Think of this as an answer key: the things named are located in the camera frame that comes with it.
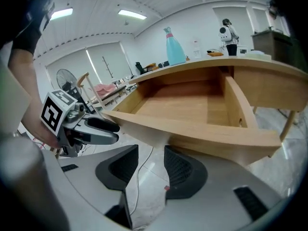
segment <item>table leg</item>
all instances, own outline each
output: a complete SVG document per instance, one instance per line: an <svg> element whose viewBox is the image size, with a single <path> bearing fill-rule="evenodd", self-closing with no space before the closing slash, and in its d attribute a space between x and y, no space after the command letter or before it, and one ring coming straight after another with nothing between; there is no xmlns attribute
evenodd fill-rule
<svg viewBox="0 0 308 231"><path fill-rule="evenodd" d="M284 128L280 134L280 140L281 142L284 140L285 136L287 135L290 127L292 126L292 123L294 121L294 118L295 118L295 114L296 114L296 111L290 111L290 114L289 114L289 117L284 125Z"/></svg>

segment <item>white marker cube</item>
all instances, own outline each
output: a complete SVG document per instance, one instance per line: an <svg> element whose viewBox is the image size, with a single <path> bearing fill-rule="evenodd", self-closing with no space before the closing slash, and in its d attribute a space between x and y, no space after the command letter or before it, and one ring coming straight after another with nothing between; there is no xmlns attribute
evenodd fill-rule
<svg viewBox="0 0 308 231"><path fill-rule="evenodd" d="M44 101L40 119L45 126L57 136L67 113L74 109L76 103L77 99L68 95L63 90L48 92Z"/></svg>

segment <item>person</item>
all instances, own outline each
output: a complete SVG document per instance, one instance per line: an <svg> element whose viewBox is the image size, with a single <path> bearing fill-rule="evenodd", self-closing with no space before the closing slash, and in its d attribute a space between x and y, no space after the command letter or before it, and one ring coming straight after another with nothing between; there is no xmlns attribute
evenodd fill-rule
<svg viewBox="0 0 308 231"><path fill-rule="evenodd" d="M228 54L229 56L236 56L237 43L239 41L239 36L237 32L235 31L235 28L232 26L232 23L230 22L229 19L222 20L222 24L230 30L231 37L232 37L232 40L225 42L227 46Z"/></svg>
<svg viewBox="0 0 308 231"><path fill-rule="evenodd" d="M23 116L22 124L38 140L51 147L59 148L56 136L49 131L39 117L43 104L39 97L33 66L33 54L42 30L49 22L48 18L50 17L49 14L52 13L53 3L52 0L17 0L17 3L18 7L23 8L24 14L7 14L7 21L10 23L6 24L6 38L2 39L0 49L5 43L13 40L8 68L31 96L31 102Z"/></svg>

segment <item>teal bottle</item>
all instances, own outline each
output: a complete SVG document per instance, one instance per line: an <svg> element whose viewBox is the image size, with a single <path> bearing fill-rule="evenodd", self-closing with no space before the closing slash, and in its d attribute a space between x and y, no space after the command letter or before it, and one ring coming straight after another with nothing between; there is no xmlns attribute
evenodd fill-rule
<svg viewBox="0 0 308 231"><path fill-rule="evenodd" d="M186 56L180 45L180 43L173 37L171 28L167 27L164 29L167 38L167 57L169 65L176 65L186 62Z"/></svg>

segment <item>floor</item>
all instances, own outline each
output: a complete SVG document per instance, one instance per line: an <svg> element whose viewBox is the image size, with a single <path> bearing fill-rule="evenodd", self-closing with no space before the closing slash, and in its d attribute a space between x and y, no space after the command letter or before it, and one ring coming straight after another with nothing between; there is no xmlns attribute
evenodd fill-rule
<svg viewBox="0 0 308 231"><path fill-rule="evenodd" d="M260 128L275 129L279 133L286 122L286 117L278 110L269 108L258 108L256 119ZM307 166L307 124L308 107L300 116L299 124L297 126L292 125L282 147L272 158L263 158L246 167L247 170L267 183L283 198L292 195L296 191ZM80 155L95 154L124 145L138 144L139 168L149 155L152 147L127 134L119 133L119 137L119 141L113 145L87 146L80 152ZM134 208L137 197L136 172L127 186L130 210ZM139 172L139 200L136 211L131 215L134 228L148 225L163 210L168 185L169 178L164 167L163 148L154 148L150 158Z"/></svg>

